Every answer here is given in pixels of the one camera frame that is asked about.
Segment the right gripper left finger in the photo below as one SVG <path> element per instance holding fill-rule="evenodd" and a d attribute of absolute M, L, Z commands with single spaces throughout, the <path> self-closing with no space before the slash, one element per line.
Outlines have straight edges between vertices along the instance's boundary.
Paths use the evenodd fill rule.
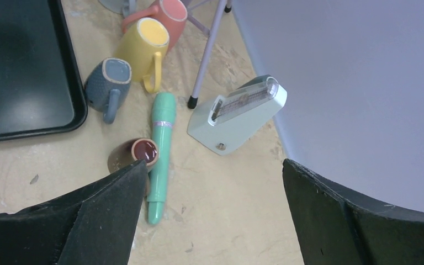
<path fill-rule="evenodd" d="M 127 264 L 147 167 L 132 164 L 55 199 L 0 213 L 0 264 Z"/>

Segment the blue-grey mug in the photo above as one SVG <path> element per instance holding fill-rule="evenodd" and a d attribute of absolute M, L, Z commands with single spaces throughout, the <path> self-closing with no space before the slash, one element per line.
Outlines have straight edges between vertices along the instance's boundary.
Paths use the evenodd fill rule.
<path fill-rule="evenodd" d="M 84 84 L 88 105 L 103 114 L 103 122 L 112 124 L 131 86 L 130 64 L 116 57 L 102 60 Z"/>

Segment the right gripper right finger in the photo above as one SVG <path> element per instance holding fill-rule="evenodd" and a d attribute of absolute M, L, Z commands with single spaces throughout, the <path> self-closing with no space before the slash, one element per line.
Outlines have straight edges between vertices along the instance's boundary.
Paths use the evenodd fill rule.
<path fill-rule="evenodd" d="M 374 199 L 283 161 L 305 264 L 424 264 L 424 213 Z"/>

